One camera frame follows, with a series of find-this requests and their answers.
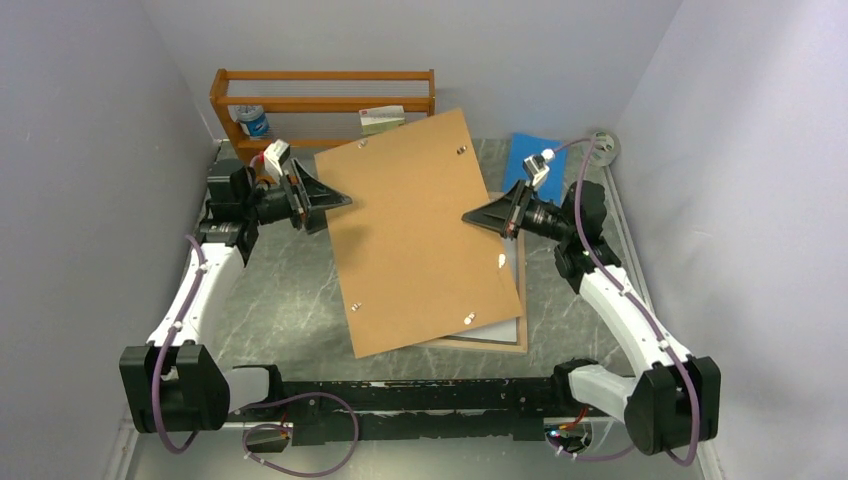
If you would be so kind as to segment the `brown cardboard backing board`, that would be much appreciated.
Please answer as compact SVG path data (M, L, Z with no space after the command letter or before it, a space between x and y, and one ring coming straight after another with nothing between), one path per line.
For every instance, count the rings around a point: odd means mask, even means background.
M489 200L462 110L323 151L315 166L351 198L327 222L356 357L522 315L501 238L462 219Z

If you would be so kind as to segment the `wooden picture frame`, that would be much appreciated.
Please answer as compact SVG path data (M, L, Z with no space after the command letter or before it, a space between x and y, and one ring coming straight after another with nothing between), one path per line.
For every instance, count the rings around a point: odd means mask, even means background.
M514 249L517 253L517 266L519 273L519 284L516 291L522 306L522 315L518 316L516 343L495 343L488 341L475 341L462 339L458 334L433 339L416 344L416 347L445 348L458 350L489 351L500 353L526 354L529 348L527 302L526 302L526 260L525 260L525 236L519 234L516 239L503 241L505 250Z

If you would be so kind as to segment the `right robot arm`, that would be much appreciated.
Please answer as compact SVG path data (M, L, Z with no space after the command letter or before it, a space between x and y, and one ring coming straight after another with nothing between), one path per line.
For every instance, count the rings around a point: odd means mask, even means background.
M597 183L576 182L555 204L518 181L462 220L503 239L527 232L555 241L558 274L600 316L630 364L630 376L590 359L556 366L549 390L556 411L599 409L621 422L646 455L696 450L718 434L720 368L709 356L694 356L648 309L604 238L606 216L605 189Z

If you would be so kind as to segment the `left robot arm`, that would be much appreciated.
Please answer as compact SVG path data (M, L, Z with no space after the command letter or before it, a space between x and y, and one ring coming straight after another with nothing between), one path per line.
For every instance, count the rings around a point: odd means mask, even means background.
M278 167L277 184L238 159L214 163L207 176L205 216L188 237L189 264L163 320L141 346L119 359L130 415L140 433L220 429L246 407L262 420L286 406L278 368L215 360L213 330L248 265L262 225L288 221L308 234L327 226L327 211L350 196L310 175L295 158Z

